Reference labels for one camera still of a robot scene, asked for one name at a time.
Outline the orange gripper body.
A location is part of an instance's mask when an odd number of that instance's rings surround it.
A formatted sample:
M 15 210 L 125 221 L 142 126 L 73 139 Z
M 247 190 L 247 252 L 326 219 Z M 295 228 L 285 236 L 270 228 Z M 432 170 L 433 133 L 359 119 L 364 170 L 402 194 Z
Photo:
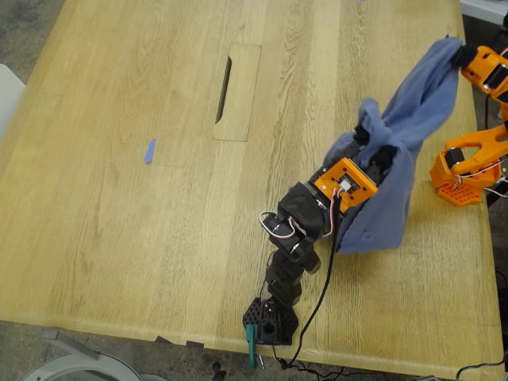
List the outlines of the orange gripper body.
M 462 75 L 488 95 L 507 95 L 507 48 L 501 52 L 479 46 Z

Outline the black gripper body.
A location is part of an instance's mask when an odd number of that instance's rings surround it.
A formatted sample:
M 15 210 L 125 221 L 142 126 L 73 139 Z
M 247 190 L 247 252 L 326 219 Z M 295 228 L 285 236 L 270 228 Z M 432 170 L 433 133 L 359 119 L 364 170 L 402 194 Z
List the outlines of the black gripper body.
M 277 211 L 292 217 L 312 239 L 329 233 L 329 200 L 309 183 L 296 183 L 279 200 Z

